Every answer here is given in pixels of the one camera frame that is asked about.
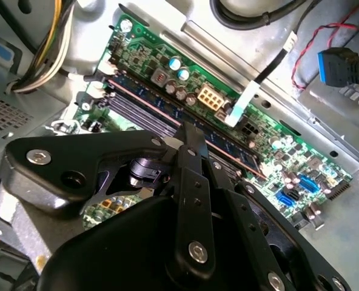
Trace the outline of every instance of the black cable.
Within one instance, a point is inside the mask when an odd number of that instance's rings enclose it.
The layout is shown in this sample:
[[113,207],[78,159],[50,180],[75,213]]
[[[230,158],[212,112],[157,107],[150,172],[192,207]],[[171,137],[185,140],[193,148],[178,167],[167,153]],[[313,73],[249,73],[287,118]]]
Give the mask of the black cable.
[[31,51],[32,54],[37,52],[37,48],[33,45],[33,42],[30,40],[30,37],[24,32],[24,29],[11,14],[8,8],[4,5],[3,1],[0,0],[0,15],[3,17],[4,21],[11,27],[15,32],[17,37],[23,42],[23,44]]
[[245,17],[228,10],[220,0],[210,0],[210,8],[214,17],[223,25],[234,30],[252,30],[260,28],[285,17],[304,4],[306,0],[292,0],[290,3],[272,12],[264,12],[255,17]]
[[[301,15],[301,18],[298,20],[296,26],[293,29],[295,34],[298,33],[302,22],[306,18],[306,16],[321,2],[322,0],[313,0],[312,3],[307,7],[304,13]],[[281,64],[284,57],[289,52],[284,48],[279,52],[279,54],[272,60],[272,62],[255,78],[255,82],[257,84],[261,84],[265,79],[267,79],[270,74]]]

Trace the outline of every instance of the motherboard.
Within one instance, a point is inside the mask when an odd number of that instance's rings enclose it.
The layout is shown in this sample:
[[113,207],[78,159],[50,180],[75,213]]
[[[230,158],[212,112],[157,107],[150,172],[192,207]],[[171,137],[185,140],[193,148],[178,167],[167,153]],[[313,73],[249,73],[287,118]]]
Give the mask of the motherboard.
[[[146,129],[170,136],[190,122],[204,132],[211,158],[221,161],[232,179],[256,185],[286,218],[302,213],[313,220],[320,204],[349,187],[348,173],[267,115],[267,101],[262,108],[249,104],[232,128],[225,117],[240,93],[135,17],[123,14],[112,29],[98,70],[113,74],[100,88],[89,84],[75,116],[82,132]],[[101,205],[89,211],[116,213],[110,210]]]

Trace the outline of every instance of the black connector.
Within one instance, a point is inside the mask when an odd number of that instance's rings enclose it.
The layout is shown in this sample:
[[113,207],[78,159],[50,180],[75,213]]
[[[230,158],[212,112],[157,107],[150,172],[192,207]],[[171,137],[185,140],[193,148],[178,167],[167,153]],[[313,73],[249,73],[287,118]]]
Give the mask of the black connector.
[[359,84],[359,55],[349,48],[332,47],[318,54],[321,82],[331,87]]
[[347,189],[349,189],[351,185],[345,181],[342,180],[336,187],[332,189],[330,194],[326,194],[326,198],[333,201],[337,197],[339,197],[341,194],[343,194]]

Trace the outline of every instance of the white flat cable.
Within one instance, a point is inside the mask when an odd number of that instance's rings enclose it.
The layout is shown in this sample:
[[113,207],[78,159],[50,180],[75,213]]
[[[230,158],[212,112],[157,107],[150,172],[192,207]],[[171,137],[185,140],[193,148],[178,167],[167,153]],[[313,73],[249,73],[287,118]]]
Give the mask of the white flat cable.
[[256,95],[260,88],[260,85],[255,81],[251,81],[244,92],[240,95],[239,100],[233,107],[233,110],[230,115],[227,115],[225,118],[225,123],[231,127],[235,127],[241,115],[243,115],[244,110],[247,108],[248,104],[252,100],[252,98]]
[[14,90],[14,92],[22,93],[22,92],[34,90],[34,89],[42,86],[43,84],[45,84],[47,81],[52,79],[57,74],[59,69],[62,67],[62,64],[66,58],[66,54],[67,54],[67,51],[69,48],[70,37],[72,34],[73,11],[74,11],[74,6],[72,7],[72,9],[70,11],[70,15],[69,15],[64,33],[62,35],[62,43],[61,43],[61,48],[60,48],[59,54],[58,54],[54,64],[52,65],[51,69],[44,76],[42,76],[39,80],[37,80],[33,84],[30,84],[27,87],[24,87],[22,89]]

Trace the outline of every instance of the capacitor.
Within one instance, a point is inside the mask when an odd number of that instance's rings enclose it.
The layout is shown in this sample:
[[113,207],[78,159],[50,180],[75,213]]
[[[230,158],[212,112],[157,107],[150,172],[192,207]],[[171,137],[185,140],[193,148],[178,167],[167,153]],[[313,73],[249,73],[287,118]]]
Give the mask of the capacitor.
[[250,148],[250,149],[253,149],[253,148],[255,148],[257,146],[257,144],[254,142],[254,141],[250,141],[249,143],[248,143],[248,147]]
[[283,147],[283,143],[277,136],[273,136],[269,139],[269,144],[274,150],[279,150]]
[[181,67],[181,59],[178,56],[174,56],[169,60],[169,68],[173,71],[178,71]]
[[187,68],[180,68],[177,73],[177,78],[181,81],[189,80],[190,72]]
[[315,214],[310,207],[305,208],[303,212],[305,213],[306,217],[309,218],[309,220],[315,219]]
[[291,146],[294,142],[294,139],[291,135],[287,135],[283,138],[282,142],[286,145],[286,146]]
[[294,172],[290,172],[289,173],[289,177],[291,179],[291,181],[294,183],[294,184],[298,184],[299,182],[301,182],[301,179],[298,177],[298,175]]
[[329,188],[328,184],[325,182],[319,182],[318,185],[320,186],[321,190],[324,192],[324,194],[330,194],[332,193],[331,189]]
[[196,96],[192,93],[188,94],[186,97],[186,104],[189,106],[193,106],[194,104],[196,104],[197,99]]
[[101,210],[97,210],[95,212],[94,220],[97,222],[102,222],[103,217],[104,217],[104,212]]
[[124,203],[123,203],[123,207],[126,209],[126,208],[129,208],[131,205],[131,199],[130,198],[126,198],[124,200]]
[[186,99],[187,93],[185,87],[178,87],[175,96],[178,100],[183,101]]
[[292,190],[292,189],[294,189],[294,184],[291,184],[291,183],[288,183],[288,184],[286,184],[286,188],[288,188],[289,190]]
[[320,206],[319,206],[316,202],[313,202],[313,203],[310,205],[310,209],[312,209],[312,211],[313,211],[314,214],[316,214],[316,215],[320,215],[320,214],[321,214]]
[[120,30],[121,32],[123,33],[128,33],[132,30],[132,27],[133,27],[133,24],[131,22],[131,20],[129,19],[123,19],[121,22],[120,22]]
[[166,86],[165,86],[165,89],[166,89],[166,92],[168,94],[174,94],[175,93],[175,90],[176,90],[176,83],[174,80],[169,80],[167,83],[166,83]]
[[282,171],[281,176],[282,176],[283,182],[285,184],[291,183],[291,178],[290,178],[289,174],[286,171]]
[[123,202],[124,202],[124,197],[117,197],[116,199],[116,204],[117,205],[123,205]]
[[283,170],[283,166],[282,166],[282,163],[281,162],[278,162],[278,161],[274,161],[274,169],[277,170],[277,171],[282,171]]

